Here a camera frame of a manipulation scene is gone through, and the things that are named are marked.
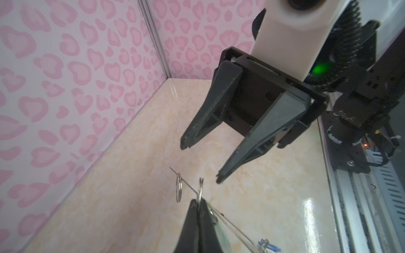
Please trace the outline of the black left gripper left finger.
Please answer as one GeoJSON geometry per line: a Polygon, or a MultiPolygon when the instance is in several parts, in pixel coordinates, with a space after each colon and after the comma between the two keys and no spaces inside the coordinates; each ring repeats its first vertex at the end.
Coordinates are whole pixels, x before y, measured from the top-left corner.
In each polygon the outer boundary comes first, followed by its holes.
{"type": "Polygon", "coordinates": [[[199,212],[197,200],[190,202],[174,253],[199,252],[199,212]]]}

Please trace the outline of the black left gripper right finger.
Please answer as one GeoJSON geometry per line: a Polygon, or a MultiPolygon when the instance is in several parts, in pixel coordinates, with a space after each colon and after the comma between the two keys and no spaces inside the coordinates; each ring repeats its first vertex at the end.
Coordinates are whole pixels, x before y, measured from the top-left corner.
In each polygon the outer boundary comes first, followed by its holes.
{"type": "Polygon", "coordinates": [[[206,201],[201,199],[198,207],[198,252],[223,253],[210,215],[206,201]]]}

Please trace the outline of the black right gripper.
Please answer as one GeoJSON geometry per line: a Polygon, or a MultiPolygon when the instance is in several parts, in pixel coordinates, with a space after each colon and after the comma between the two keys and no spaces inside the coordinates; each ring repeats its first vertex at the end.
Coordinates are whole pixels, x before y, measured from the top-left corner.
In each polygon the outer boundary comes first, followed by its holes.
{"type": "Polygon", "coordinates": [[[329,98],[235,47],[223,50],[219,62],[180,148],[191,148],[223,121],[244,136],[218,172],[216,183],[221,184],[240,166],[266,154],[275,139],[280,149],[293,143],[326,110],[329,98]]]}

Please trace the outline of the silver perforated metal ring disc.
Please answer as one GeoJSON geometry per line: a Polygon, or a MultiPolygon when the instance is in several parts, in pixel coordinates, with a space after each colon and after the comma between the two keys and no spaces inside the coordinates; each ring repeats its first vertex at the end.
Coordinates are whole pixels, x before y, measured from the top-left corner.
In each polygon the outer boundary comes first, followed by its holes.
{"type": "MultiPolygon", "coordinates": [[[[180,203],[182,200],[182,192],[184,186],[187,186],[195,194],[195,200],[197,200],[198,207],[201,199],[204,199],[203,189],[204,189],[204,179],[199,179],[198,188],[193,188],[179,172],[174,169],[171,171],[176,175],[176,202],[180,203]]],[[[237,238],[239,242],[248,250],[250,253],[259,253],[257,244],[252,239],[250,239],[245,233],[242,232],[237,226],[235,226],[226,216],[215,208],[209,201],[204,199],[208,205],[211,220],[214,224],[214,229],[219,240],[220,246],[224,253],[231,253],[231,236],[237,238]]]]}

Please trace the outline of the blue key tag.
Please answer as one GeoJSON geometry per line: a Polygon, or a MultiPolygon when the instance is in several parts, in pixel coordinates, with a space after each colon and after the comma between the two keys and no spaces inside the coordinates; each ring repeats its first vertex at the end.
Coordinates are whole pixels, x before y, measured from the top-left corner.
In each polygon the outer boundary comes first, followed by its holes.
{"type": "Polygon", "coordinates": [[[258,251],[260,253],[280,253],[281,249],[269,242],[268,239],[261,239],[258,244],[258,251]]]}

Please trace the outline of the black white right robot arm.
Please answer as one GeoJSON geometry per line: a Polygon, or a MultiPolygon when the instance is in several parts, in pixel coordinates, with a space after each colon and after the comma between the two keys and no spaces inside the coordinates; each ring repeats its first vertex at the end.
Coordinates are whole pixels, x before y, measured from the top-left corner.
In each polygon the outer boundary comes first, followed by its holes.
{"type": "Polygon", "coordinates": [[[377,21],[362,25],[354,11],[344,13],[304,81],[235,47],[223,50],[208,95],[180,140],[195,145],[221,123],[244,140],[217,174],[222,183],[236,169],[286,147],[318,117],[327,122],[329,142],[339,161],[351,159],[355,172],[369,172],[359,157],[365,135],[390,121],[405,92],[405,35],[400,33],[380,59],[375,57],[377,21]]]}

